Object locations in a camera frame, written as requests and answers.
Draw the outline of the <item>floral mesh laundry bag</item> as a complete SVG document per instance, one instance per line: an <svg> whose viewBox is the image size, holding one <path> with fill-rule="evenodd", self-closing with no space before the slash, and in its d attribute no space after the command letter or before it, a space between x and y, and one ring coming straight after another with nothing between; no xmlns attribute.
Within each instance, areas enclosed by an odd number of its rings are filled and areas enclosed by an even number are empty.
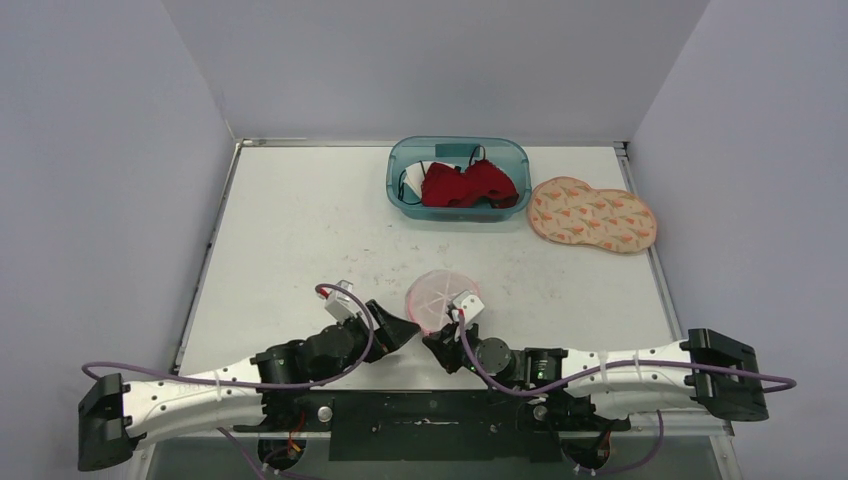
<svg viewBox="0 0 848 480"><path fill-rule="evenodd" d="M638 196L619 189L595 189L573 177L539 184L528 203L532 230L556 244L590 246L631 255L649 249L658 222Z"/></svg>

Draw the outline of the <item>teal plastic bin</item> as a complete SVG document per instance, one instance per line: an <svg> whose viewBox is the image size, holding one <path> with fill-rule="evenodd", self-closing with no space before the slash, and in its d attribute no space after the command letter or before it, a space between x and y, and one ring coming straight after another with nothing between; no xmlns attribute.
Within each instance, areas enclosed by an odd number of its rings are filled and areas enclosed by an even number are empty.
<svg viewBox="0 0 848 480"><path fill-rule="evenodd" d="M527 206L529 158L493 137L412 136L390 150L388 200L415 220L500 222Z"/></svg>

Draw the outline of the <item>red bra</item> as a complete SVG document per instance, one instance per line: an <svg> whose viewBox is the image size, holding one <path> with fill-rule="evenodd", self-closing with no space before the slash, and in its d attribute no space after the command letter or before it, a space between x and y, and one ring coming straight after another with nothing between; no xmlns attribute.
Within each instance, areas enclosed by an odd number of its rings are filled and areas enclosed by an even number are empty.
<svg viewBox="0 0 848 480"><path fill-rule="evenodd" d="M517 204L519 193L511 178L488 160L479 160L465 170L433 163L421 185L421 203L433 208L471 208L486 200L492 208Z"/></svg>

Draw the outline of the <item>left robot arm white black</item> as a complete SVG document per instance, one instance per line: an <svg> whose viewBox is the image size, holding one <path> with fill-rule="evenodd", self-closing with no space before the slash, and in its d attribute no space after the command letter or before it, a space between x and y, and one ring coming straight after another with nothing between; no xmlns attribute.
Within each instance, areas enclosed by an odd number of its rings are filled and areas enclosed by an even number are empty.
<svg viewBox="0 0 848 480"><path fill-rule="evenodd" d="M421 330L375 300L365 305L366 313L219 369L177 380L126 381L119 373L97 379L78 405L78 470L110 468L150 444L206 430L294 428L313 410L303 398L308 389L359 361L382 359Z"/></svg>

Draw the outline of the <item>pink round mesh laundry bag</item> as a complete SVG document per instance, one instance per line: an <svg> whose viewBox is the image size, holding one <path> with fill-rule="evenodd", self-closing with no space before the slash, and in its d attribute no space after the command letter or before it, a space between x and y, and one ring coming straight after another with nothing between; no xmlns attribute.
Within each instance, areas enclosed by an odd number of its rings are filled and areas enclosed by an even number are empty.
<svg viewBox="0 0 848 480"><path fill-rule="evenodd" d="M429 271L406 292L407 319L416 323L423 335L434 333L451 321L448 307L464 291L481 293L479 285L464 274L446 269Z"/></svg>

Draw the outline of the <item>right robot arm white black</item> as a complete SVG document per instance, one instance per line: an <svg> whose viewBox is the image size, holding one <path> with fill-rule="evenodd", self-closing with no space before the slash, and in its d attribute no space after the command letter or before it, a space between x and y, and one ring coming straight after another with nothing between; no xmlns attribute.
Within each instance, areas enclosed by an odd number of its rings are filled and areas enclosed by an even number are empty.
<svg viewBox="0 0 848 480"><path fill-rule="evenodd" d="M424 346L450 374L467 369L491 389L544 398L577 428L633 414L702 410L728 421L768 419L753 347L710 329L691 329L667 345L621 351L514 350L457 323L425 336Z"/></svg>

